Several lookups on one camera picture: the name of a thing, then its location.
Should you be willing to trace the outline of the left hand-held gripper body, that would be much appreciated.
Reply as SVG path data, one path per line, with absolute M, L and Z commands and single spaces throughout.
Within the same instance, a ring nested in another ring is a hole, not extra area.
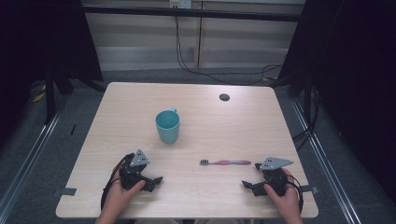
M 145 186 L 142 190 L 150 191 L 150 180 L 141 175 L 141 172 L 148 164 L 149 159 L 141 149 L 138 149 L 136 153 L 128 154 L 120 168 L 120 182 L 122 187 L 129 190 L 139 181 L 144 180 Z

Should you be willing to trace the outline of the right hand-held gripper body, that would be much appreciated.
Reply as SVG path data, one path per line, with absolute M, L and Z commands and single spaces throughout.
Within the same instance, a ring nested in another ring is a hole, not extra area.
M 269 184 L 278 196 L 286 193 L 288 178 L 283 167 L 293 164 L 293 161 L 268 157 L 259 166 L 266 184 Z

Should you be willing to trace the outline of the pink toothbrush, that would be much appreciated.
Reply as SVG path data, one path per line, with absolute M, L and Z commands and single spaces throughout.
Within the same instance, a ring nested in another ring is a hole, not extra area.
M 229 160 L 222 160 L 222 161 L 209 161 L 209 160 L 200 160 L 200 165 L 250 165 L 251 161 L 229 161 Z

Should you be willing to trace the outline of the teal plastic cup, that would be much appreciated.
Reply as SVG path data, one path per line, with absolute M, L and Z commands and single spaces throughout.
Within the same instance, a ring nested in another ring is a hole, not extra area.
M 160 112 L 155 119 L 158 135 L 166 144 L 173 144 L 178 139 L 180 117 L 175 108 Z

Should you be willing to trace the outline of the person's right hand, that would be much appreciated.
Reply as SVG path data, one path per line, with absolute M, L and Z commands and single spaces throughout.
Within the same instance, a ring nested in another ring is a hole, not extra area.
M 265 184 L 264 189 L 266 190 L 268 196 L 275 204 L 278 213 L 283 216 L 289 213 L 301 214 L 299 208 L 299 196 L 295 187 L 291 184 L 286 185 L 286 193 L 283 196 L 278 196 L 273 188 Z

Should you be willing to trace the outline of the person's left hand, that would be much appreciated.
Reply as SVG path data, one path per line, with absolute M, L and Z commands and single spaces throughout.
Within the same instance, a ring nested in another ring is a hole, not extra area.
M 106 196 L 102 212 L 119 213 L 130 204 L 132 198 L 145 186 L 145 181 L 141 180 L 131 189 L 124 189 L 120 182 L 120 175 L 116 173 L 111 180 L 111 186 Z

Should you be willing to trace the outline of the black stand leg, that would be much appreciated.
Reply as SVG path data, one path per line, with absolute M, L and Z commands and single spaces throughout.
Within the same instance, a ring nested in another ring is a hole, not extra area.
M 306 121 L 307 127 L 311 126 L 311 89 L 312 78 L 310 74 L 307 74 L 304 86 L 304 119 Z
M 46 83 L 46 103 L 47 103 L 46 122 L 49 123 L 55 114 L 53 76 L 51 74 L 50 68 L 47 69 L 45 83 Z

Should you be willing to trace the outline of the yellow floor scrap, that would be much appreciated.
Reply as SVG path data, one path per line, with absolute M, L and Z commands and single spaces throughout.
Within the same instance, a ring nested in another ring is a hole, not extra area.
M 37 103 L 39 102 L 45 95 L 46 93 L 46 85 L 43 85 L 41 90 L 38 92 L 38 94 L 34 97 L 33 99 L 33 103 Z

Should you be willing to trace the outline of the black curtain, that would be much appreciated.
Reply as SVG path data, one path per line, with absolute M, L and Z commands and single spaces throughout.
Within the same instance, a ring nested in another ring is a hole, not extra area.
M 396 0 L 305 0 L 279 78 L 292 95 L 317 87 L 396 204 Z
M 14 133 L 32 85 L 103 79 L 81 0 L 0 0 L 0 146 Z

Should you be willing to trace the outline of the black horizontal bar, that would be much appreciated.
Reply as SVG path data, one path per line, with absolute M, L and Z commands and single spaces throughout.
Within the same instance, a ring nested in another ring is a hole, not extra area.
M 87 13 L 106 13 L 122 15 L 144 15 L 144 16 L 173 16 L 210 19 L 233 19 L 252 21 L 290 21 L 298 22 L 303 17 L 291 14 L 273 14 L 256 12 L 236 12 L 206 9 L 183 9 L 162 7 L 118 7 L 107 5 L 83 4 L 82 8 Z

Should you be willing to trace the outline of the metal floor rail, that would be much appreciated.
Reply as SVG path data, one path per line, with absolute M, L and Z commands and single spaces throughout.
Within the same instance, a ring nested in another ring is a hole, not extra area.
M 343 185 L 341 184 L 336 172 L 334 171 L 331 162 L 329 161 L 326 152 L 318 140 L 318 136 L 311 131 L 308 134 L 308 139 L 310 146 L 312 147 L 317 159 L 318 163 L 326 176 L 326 179 L 332 189 L 332 193 L 340 206 L 344 217 L 348 224 L 361 224 L 361 219 L 358 215 L 358 212 L 350 201 L 349 196 L 347 195 L 346 190 L 344 189 Z
M 47 121 L 39 136 L 35 140 L 35 143 L 31 147 L 27 157 L 24 159 L 21 167 L 18 169 L 18 172 L 14 175 L 10 186 L 8 187 L 7 191 L 3 195 L 0 200 L 0 223 L 4 223 L 7 220 L 8 215 L 10 214 L 15 202 L 17 201 L 21 191 L 29 178 L 30 173 L 35 166 L 35 163 L 38 160 L 38 157 L 42 153 L 45 145 L 49 141 L 53 130 L 55 129 L 60 114 L 64 110 L 64 105 L 68 101 L 66 96 L 61 98 L 59 107 L 55 110 L 54 115 L 52 118 Z

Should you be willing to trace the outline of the white wall power outlet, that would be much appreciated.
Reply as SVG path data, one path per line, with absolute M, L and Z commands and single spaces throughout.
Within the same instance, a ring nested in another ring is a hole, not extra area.
M 191 9 L 191 0 L 169 0 L 170 8 Z

